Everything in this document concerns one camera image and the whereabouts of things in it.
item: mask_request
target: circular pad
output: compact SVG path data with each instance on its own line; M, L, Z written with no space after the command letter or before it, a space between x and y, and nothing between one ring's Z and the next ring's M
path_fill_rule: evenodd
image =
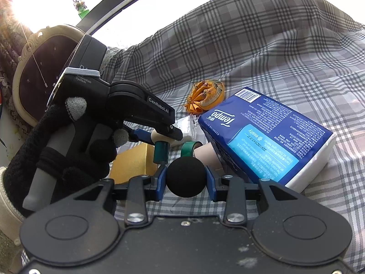
M201 193L206 184L207 172L197 158L180 157L167 168L166 185L179 197L194 197Z
M322 236L326 225L314 216L296 215L284 221L284 230L294 238L311 240Z
M272 200L252 233L262 251L281 262L324 264L348 248L352 231L340 214L304 198Z
M48 235L59 240L76 239L88 230L87 220L75 215L64 215L50 220L46 225Z

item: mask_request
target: hanging plant pot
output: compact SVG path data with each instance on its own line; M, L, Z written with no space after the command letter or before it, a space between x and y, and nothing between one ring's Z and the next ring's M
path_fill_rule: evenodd
M78 12L78 16L80 16L81 19L83 19L85 15L87 15L90 12L90 10L86 7L84 1L76 1L74 3L74 6Z

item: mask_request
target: black foam ball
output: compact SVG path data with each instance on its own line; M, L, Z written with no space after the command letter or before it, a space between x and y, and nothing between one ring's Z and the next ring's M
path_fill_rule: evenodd
M194 157L180 157L167 168L166 185L171 192L183 198L194 197L207 184L207 172Z

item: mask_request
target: green tape roll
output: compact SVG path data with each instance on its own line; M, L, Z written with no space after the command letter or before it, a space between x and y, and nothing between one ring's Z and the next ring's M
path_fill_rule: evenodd
M180 157L193 157L194 149L203 146L200 141L189 141L182 145Z

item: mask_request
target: barcode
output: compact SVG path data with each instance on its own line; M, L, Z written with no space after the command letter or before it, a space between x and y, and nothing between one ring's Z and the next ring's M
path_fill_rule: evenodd
M234 95L250 103L255 101L257 98L261 97L261 95L259 95L258 93L254 93L248 89L242 89L238 93L235 93Z

